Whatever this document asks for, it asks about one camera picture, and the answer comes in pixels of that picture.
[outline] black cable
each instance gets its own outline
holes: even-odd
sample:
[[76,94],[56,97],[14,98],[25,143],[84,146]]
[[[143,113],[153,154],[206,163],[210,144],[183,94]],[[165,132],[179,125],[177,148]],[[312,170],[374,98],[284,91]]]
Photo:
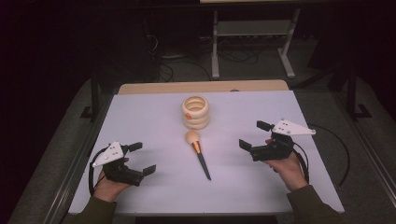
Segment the black cable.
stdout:
[[306,183],[309,184],[309,169],[307,162],[304,162],[303,157],[301,156],[300,153],[298,153],[295,149],[293,149],[293,152],[296,154],[298,161],[300,162],[300,166],[303,170],[304,178],[306,180]]
[[300,145],[298,145],[297,143],[295,143],[295,142],[293,142],[293,143],[294,143],[294,145],[296,145],[297,147],[299,147],[300,150],[304,153],[304,155],[305,155],[305,160],[306,160],[306,168],[309,169],[309,160],[308,160],[308,156],[307,156],[306,153],[305,153],[305,150],[303,150],[303,148],[300,147]]
[[98,151],[98,153],[96,153],[96,155],[93,157],[92,161],[90,162],[90,171],[88,172],[88,188],[90,190],[90,194],[93,195],[94,192],[94,186],[93,186],[93,163],[96,161],[96,158],[103,153],[104,151],[106,151],[106,147],[102,148],[100,151]]
[[[237,41],[238,41],[237,45],[239,45],[240,47],[242,47],[242,49],[246,49],[246,48],[247,48],[246,45],[241,41],[240,38],[237,38]],[[244,52],[244,53],[246,53],[246,55],[247,55],[246,59],[240,60],[239,63],[244,63],[244,64],[255,64],[255,63],[257,63],[257,62],[259,61],[259,54],[260,54],[260,52],[255,53],[253,50],[252,50],[252,51],[239,50],[239,51]],[[250,59],[253,58],[253,57],[254,57],[255,60],[254,60],[252,63],[248,63],[248,60],[250,60]]]
[[209,75],[209,73],[206,71],[206,69],[205,69],[204,67],[202,67],[202,66],[201,66],[200,64],[198,64],[198,63],[193,63],[193,62],[188,62],[188,61],[185,61],[185,62],[169,62],[169,63],[190,63],[190,64],[194,64],[194,65],[196,65],[196,66],[202,68],[202,69],[205,71],[206,76],[207,76],[207,78],[209,79],[209,81],[211,80],[210,75]]
[[106,176],[102,176],[102,178],[100,178],[100,180],[98,180],[98,182],[96,182],[95,186],[93,186],[94,189],[96,189],[96,186],[98,186],[98,184],[105,178]]
[[[244,59],[239,59],[233,53],[226,53],[224,51],[218,51],[218,55],[220,56],[221,59],[224,61],[232,62],[232,63],[243,63],[243,64],[255,64],[259,61],[259,52],[253,52],[251,51],[251,55],[249,54],[248,51],[246,50],[238,50],[240,52],[246,53],[246,58]],[[247,62],[248,60],[254,58],[253,62]]]
[[344,150],[346,152],[346,171],[345,171],[343,177],[341,178],[341,181],[338,183],[338,187],[340,188],[344,184],[344,181],[346,180],[347,174],[349,173],[349,169],[350,169],[350,154],[349,154],[349,150],[347,148],[347,145],[344,143],[344,141],[337,134],[333,133],[329,129],[326,129],[326,128],[321,127],[321,126],[316,125],[316,124],[311,124],[311,123],[307,123],[307,124],[309,126],[317,127],[317,128],[320,128],[320,129],[322,129],[324,131],[327,131],[328,133],[332,134],[335,138],[337,138],[338,141],[340,141],[340,143],[343,145]]
[[[161,69],[161,66],[164,66],[164,67],[168,68],[168,69],[170,70],[170,73],[167,73],[167,72],[163,71],[163,70]],[[160,70],[161,70],[161,72],[163,72],[164,74],[166,74],[166,75],[169,76],[169,78],[165,78],[165,77],[163,77],[163,76],[161,75],[161,72],[160,72],[160,73],[159,73],[159,77],[161,77],[161,78],[163,79],[163,81],[165,81],[165,82],[169,82],[169,81],[171,81],[171,80],[175,81],[175,80],[174,80],[174,70],[172,69],[171,66],[161,63],[161,64],[160,64]]]

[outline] dark background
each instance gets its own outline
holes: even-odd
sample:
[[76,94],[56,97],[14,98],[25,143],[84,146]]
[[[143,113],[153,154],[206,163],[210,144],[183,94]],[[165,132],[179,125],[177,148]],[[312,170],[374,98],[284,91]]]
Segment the dark background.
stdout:
[[[65,110],[92,74],[108,92],[125,82],[150,82],[156,66],[144,35],[148,27],[169,45],[211,32],[208,11],[156,12],[142,24],[147,12],[81,10],[103,3],[1,3],[1,223],[8,221]],[[396,119],[394,9],[391,1],[303,8],[294,38],[320,39],[313,67],[351,59]]]

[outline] cable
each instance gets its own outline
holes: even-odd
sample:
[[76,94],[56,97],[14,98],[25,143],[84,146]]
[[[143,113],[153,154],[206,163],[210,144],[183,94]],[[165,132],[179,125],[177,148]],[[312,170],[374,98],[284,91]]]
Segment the cable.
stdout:
[[[167,68],[170,70],[170,73],[167,73],[167,72],[163,71],[163,69],[161,68],[161,66],[167,67]],[[160,70],[161,70],[161,71],[160,71],[160,73],[159,73],[159,78],[161,77],[161,78],[163,79],[163,81],[165,81],[165,82],[169,82],[169,81],[171,81],[171,80],[175,81],[175,80],[174,80],[174,71],[173,71],[172,67],[170,67],[170,66],[168,66],[168,65],[166,65],[166,64],[161,63],[161,64],[160,64]],[[163,72],[164,74],[168,75],[169,78],[163,77],[163,76],[161,75],[161,72]]]
[[209,79],[209,81],[211,80],[210,75],[209,75],[209,73],[206,71],[206,69],[205,69],[204,67],[202,67],[202,66],[201,66],[200,64],[198,64],[198,63],[193,63],[193,62],[188,62],[188,61],[186,61],[186,62],[169,62],[169,63],[190,63],[190,64],[194,64],[194,65],[196,65],[196,66],[202,68],[202,69],[204,70],[204,72],[206,73],[206,76],[207,76],[207,78]]
[[168,55],[168,56],[166,56],[166,55],[163,55],[163,56],[161,56],[163,59],[179,59],[179,58],[184,58],[184,57],[186,57],[186,55],[184,55],[184,54],[175,54],[175,55]]
[[150,38],[153,38],[154,40],[155,40],[155,45],[154,45],[154,47],[152,48],[152,50],[150,51],[150,53],[151,54],[153,54],[154,53],[154,50],[158,47],[158,39],[157,39],[157,37],[155,37],[154,35],[146,35],[146,37],[150,37]]
[[294,145],[296,145],[297,147],[299,147],[300,150],[304,153],[304,155],[305,155],[305,160],[306,160],[306,168],[309,169],[309,160],[308,160],[308,156],[307,156],[306,153],[305,153],[305,150],[303,150],[303,148],[300,147],[300,145],[298,145],[297,143],[295,143],[295,142],[293,142],[293,143],[294,143]]
[[100,178],[100,180],[98,180],[98,182],[95,184],[95,186],[93,186],[94,189],[96,189],[96,186],[98,186],[98,184],[105,178],[106,176],[102,176],[102,178]]
[[[236,57],[235,55],[233,55],[233,52],[226,53],[224,51],[218,51],[218,55],[223,60],[232,62],[232,63],[255,64],[259,61],[259,52],[256,53],[256,52],[251,51],[252,54],[250,55],[249,52],[246,50],[239,50],[239,51],[245,53],[247,55],[246,58],[240,59],[240,58]],[[250,60],[252,58],[254,58],[253,62],[247,62],[248,60]]]
[[92,161],[90,162],[90,171],[88,172],[88,188],[90,190],[90,194],[93,195],[94,192],[94,186],[93,186],[93,163],[96,161],[96,158],[103,153],[104,151],[106,151],[106,147],[102,148],[101,150],[99,150],[96,155],[93,157]]
[[350,169],[350,155],[349,155],[349,150],[347,148],[347,145],[344,143],[344,141],[337,134],[333,133],[329,129],[326,129],[326,128],[321,127],[321,126],[316,125],[316,124],[311,124],[311,123],[307,123],[307,124],[310,125],[310,126],[313,126],[313,127],[320,128],[320,129],[322,129],[324,131],[327,131],[328,133],[332,134],[335,138],[337,138],[338,141],[340,141],[340,143],[343,145],[344,150],[346,152],[346,171],[345,171],[343,177],[341,178],[341,181],[338,183],[338,187],[341,188],[341,186],[344,184],[344,181],[347,178],[347,174],[349,173],[349,169]]

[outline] gray carpet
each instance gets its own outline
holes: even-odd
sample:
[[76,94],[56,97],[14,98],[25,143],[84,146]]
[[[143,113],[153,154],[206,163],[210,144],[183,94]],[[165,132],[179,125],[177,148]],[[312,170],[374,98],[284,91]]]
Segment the gray carpet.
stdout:
[[[220,80],[285,79],[289,85],[293,85],[318,72],[316,69],[306,67],[316,44],[314,40],[292,42],[289,58],[296,74],[296,78],[293,80],[286,78],[277,57],[276,44],[260,48],[260,52],[255,50],[260,57],[253,64],[220,59]],[[233,54],[243,57],[245,53],[233,51]],[[181,58],[167,63],[173,68],[173,81],[208,80],[206,72],[210,73],[211,71],[209,55],[206,53],[200,57]],[[169,76],[169,70],[166,69],[167,67],[164,66],[163,77]],[[395,206],[384,190],[365,146],[357,135],[356,123],[351,121],[344,109],[345,102],[343,100],[345,100],[346,91],[333,93],[326,90],[325,86],[329,78],[331,77],[323,78],[308,89],[297,90],[295,94],[306,121],[335,133],[346,144],[350,153],[350,169],[344,184],[339,187],[338,184],[347,169],[346,151],[340,140],[327,130],[312,127],[317,130],[314,140],[319,153],[346,209],[346,223],[395,223]],[[359,119],[358,124],[368,135],[369,142],[374,146],[389,174],[396,176],[394,174],[395,163],[393,162],[396,158],[393,150],[396,141],[395,122],[377,102],[369,86],[361,80],[358,82],[357,94],[358,104],[365,104],[373,116],[371,119]],[[46,219],[48,210],[57,196],[58,189],[64,181],[76,151],[83,140],[86,140],[87,131],[92,128],[93,124],[88,119],[79,117],[87,105],[90,105],[90,82],[81,87],[64,115],[64,120],[53,136],[46,154],[37,167],[9,223],[43,223]],[[76,186],[79,176],[76,176],[75,179],[72,184],[74,186]],[[64,217],[64,214],[71,199],[66,200],[65,205],[59,210],[59,214],[53,219],[53,223],[70,222],[72,216],[65,215]],[[116,216],[114,223],[134,223],[134,218]]]

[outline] wooden ring stack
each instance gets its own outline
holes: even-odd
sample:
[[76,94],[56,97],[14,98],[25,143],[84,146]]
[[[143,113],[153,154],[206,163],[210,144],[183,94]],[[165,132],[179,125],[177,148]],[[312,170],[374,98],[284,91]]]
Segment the wooden ring stack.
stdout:
[[183,123],[192,130],[203,129],[209,123],[209,103],[202,96],[186,98],[181,105]]

